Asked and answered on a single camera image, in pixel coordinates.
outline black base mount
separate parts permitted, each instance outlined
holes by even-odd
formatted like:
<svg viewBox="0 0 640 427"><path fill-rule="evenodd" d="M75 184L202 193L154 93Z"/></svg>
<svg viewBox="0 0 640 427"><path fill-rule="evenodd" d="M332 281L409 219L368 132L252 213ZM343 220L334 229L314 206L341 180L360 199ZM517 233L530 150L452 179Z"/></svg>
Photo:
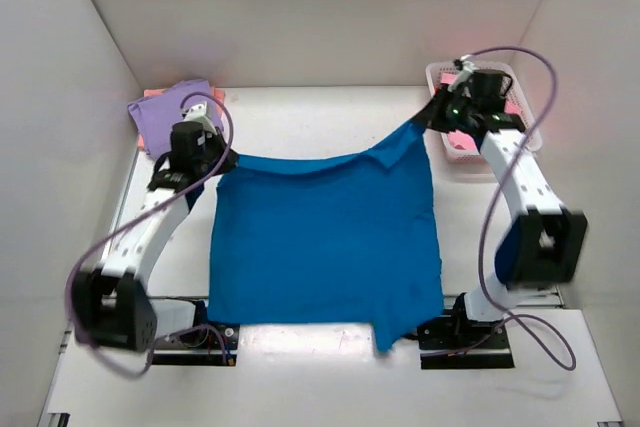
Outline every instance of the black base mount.
<svg viewBox="0 0 640 427"><path fill-rule="evenodd" d="M510 369L515 365L509 338L497 322L469 320L464 295L456 299L452 309L418 327L420 364L432 369ZM482 341L469 352L453 355L433 355L447 350L464 350Z"/></svg>

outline white wall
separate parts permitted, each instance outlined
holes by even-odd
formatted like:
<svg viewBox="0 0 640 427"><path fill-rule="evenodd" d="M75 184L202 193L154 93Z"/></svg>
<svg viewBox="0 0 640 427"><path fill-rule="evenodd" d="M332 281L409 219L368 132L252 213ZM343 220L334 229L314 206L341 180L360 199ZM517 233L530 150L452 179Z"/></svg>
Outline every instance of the white wall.
<svg viewBox="0 0 640 427"><path fill-rule="evenodd" d="M130 166L140 90L90 0L0 0L0 426L38 421L62 290Z"/></svg>
<svg viewBox="0 0 640 427"><path fill-rule="evenodd" d="M144 87L415 85L427 63L518 43L540 0L94 0Z"/></svg>
<svg viewBox="0 0 640 427"><path fill-rule="evenodd" d="M640 0L544 0L524 46L547 54L561 89L543 128L544 172L590 230L575 283L625 425L640 425ZM547 78L516 71L540 108Z"/></svg>

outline purple cable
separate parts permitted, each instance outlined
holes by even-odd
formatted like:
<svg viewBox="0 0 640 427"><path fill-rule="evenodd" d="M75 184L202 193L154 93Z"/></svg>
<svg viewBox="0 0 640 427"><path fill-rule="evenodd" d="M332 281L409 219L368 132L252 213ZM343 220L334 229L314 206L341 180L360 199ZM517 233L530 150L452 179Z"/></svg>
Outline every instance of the purple cable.
<svg viewBox="0 0 640 427"><path fill-rule="evenodd" d="M138 225L143 220L146 220L149 217L151 217L153 214L155 214L157 212L160 212L162 209L164 209L165 207L167 207L171 203L175 202L176 200L178 200L180 197L184 196L185 194L188 194L189 192L193 191L194 189L197 189L198 187L203 185L207 180L209 180L211 177L216 175L218 170L220 170L220 167L222 166L222 163L225 161L225 159L229 155L229 152L231 151L231 143L233 142L233 121L231 120L231 114L229 114L229 111L227 110L227 108L224 106L224 104L222 102L220 102L218 99L214 98L210 93L204 93L204 92L193 92L193 93L187 95L184 99L182 99L182 102L180 103L180 111L181 112L182 112L182 108L183 108L185 102L187 100L189 100L191 97L196 96L196 95L201 95L203 97L206 97L206 98L214 101L216 104L218 104L218 106L222 109L222 112L224 113L225 117L227 118L227 122L229 122L229 141L227 142L227 146L224 149L224 152L222 152L222 156L220 157L220 160L218 160L218 162L213 167L211 172L209 172L207 175L205 175L202 179L198 180L194 184L191 184L186 189L181 190L180 192L175 194L173 197L171 197L171 198L165 200L164 202L158 204L154 208L152 208L152 209L146 211L145 213L141 214L139 217L136 217L135 219L127 222L126 224L124 224L123 226L119 227L118 229L116 229L115 231L113 231L112 233L110 233L109 235L104 237L103 239L101 239L98 242L96 242L93 246L89 247L89 249L84 254L82 254L80 256L78 261L75 263L75 265L71 269L71 272L69 273L69 277L67 277L67 283L66 283L65 288L64 288L65 309L66 309L67 315L69 316L69 319L71 320L71 323L72 323L72 325L73 325L73 327L74 327L74 329L76 331L76 336L78 337L78 339L81 342L87 343L89 345L89 347L91 348L91 351L94 353L95 357L100 362L102 362L102 364L105 367L107 367L110 370L112 370L113 372L115 372L115 373L117 373L119 375L122 375L123 377L129 378L129 379L139 379L145 373L147 373L147 371L151 367L151 361L153 360L153 352L154 352L154 349L156 347L156 343L158 342L158 339L156 339L156 341L154 341L154 343L151 346L151 349L148 351L147 360L146 360L145 366L144 366L144 368L142 370L140 370L140 371L132 371L132 370L129 370L126 367L123 367L122 365L114 362L111 358L107 357L101 350L99 350L100 346L97 344L95 339L93 339L91 337L91 334L89 334L89 332L84 328L84 326L80 322L80 319L79 319L76 311L73 308L73 302L72 302L73 281L76 278L76 275L78 274L80 269L82 268L82 265L87 261L87 259L89 259L89 257L91 257L93 254L95 254L101 247L106 245L107 242L109 242L110 240L114 239L115 237L117 237L118 235L122 234L123 232L131 229L132 227L135 227L136 225ZM187 333L196 332L198 330L208 330L208 331L211 331L211 332L213 332L215 334L215 336L218 339L218 342L220 343L220 349L222 350L222 361L223 361L223 363L226 363L227 362L227 353L226 353L226 350L225 350L225 345L226 344L224 342L224 339L223 339L222 335L218 331L218 329L216 329L212 325L208 325L208 324L198 325L198 326L195 326L195 327L191 327L189 329L185 329L185 330L181 330L181 331L178 331L178 332L174 332L173 334L170 334L170 337L184 335L184 334L187 334Z"/></svg>
<svg viewBox="0 0 640 427"><path fill-rule="evenodd" d="M527 48L524 48L524 47L506 45L506 46L491 47L491 48L488 48L488 49L479 50L477 52L472 53L471 55L475 57L475 56L478 56L478 55L487 54L489 52L499 52L499 51L503 51L503 50L508 50L508 51L512 51L512 52L523 52L525 54L529 54L529 55L535 57L540 62L542 62L545 65L545 67L547 67L547 69L549 70L549 73L551 75L551 93L549 94L549 98L547 99L547 103L545 104L544 109L542 109L542 112L540 113L540 116L533 123L531 128L528 129L527 132L525 133L525 136L522 139L522 141L520 142L520 145L518 145L518 149L516 150L516 153L513 156L513 159L511 159L511 162L509 163L509 165L508 165L507 169L505 170L504 174L498 180L498 187L496 188L495 192L493 193L493 196L491 197L491 201L489 202L489 207L487 209L487 213L485 215L484 222L482 223L482 229L481 229L481 232L480 232L480 242L479 242L479 245L478 245L478 277L479 277L479 280L480 280L480 289L482 289L482 293L484 294L486 299L489 301L489 303L493 307L495 307L496 309L498 309L498 310L504 312L505 314L507 314L507 317L505 317L502 321L500 321L498 324L496 324L494 326L494 328L493 328L494 332L495 332L495 330L497 330L498 328L502 327L507 322L515 320L525 330L525 332L527 332L533 338L533 340L535 340L538 343L538 345L551 358L551 360L553 360L558 366L560 366L564 370L572 371L572 370L576 369L577 360L576 360L576 355L575 355L573 349L571 348L571 345L569 344L569 341L565 338L565 336L562 335L562 333L553 324L551 324L547 320L543 319L542 317L538 317L537 315L533 315L533 314L514 314L511 310L507 309L504 305L501 305L499 302L494 300L491 297L491 294L489 293L489 289L487 289L487 282L486 282L486 280L484 278L484 248L485 248L485 244L486 244L486 240L487 240L487 232L489 230L489 225L491 224L491 219L493 218L493 214L495 213L496 205L498 204L498 199L500 198L500 194L502 194L502 192L504 190L504 184L505 184L506 180L509 178L509 176L513 173L513 170L514 170L518 160L520 160L520 157L522 156L522 153L525 150L525 146L527 145L527 143L531 139L531 136L535 133L536 130L538 130L538 128L540 127L540 124L542 124L542 122L544 122L544 120L546 119L547 115L551 111L551 109L553 107L553 103L555 102L556 96L558 94L558 74L556 73L555 68L553 67L553 65L551 65L551 62L549 62L545 57L543 57L542 55L540 55L539 53L537 53L537 52L535 52L533 50L530 50L530 49L527 49ZM569 365L567 365L567 364L564 364L560 359L558 359L558 357L556 357L556 355L553 352L551 352L551 349L549 349L549 347L543 342L543 340L534 331L532 331L522 321L522 319L535 320L535 321L545 325L546 327L548 327L560 339L560 341L566 347L567 352L569 353L569 356L571 357L571 363ZM438 357L438 356L442 356L442 355L466 354L470 350L473 350L476 347L478 347L479 345L481 345L484 342L486 342L491 337L491 335L493 335L493 334L489 334L489 335L485 336L484 338L482 338L481 340L479 340L475 344L473 344L473 345L471 345L469 347L465 347L464 349L431 352L431 353L428 353L428 354L423 354L423 356L424 357Z"/></svg>

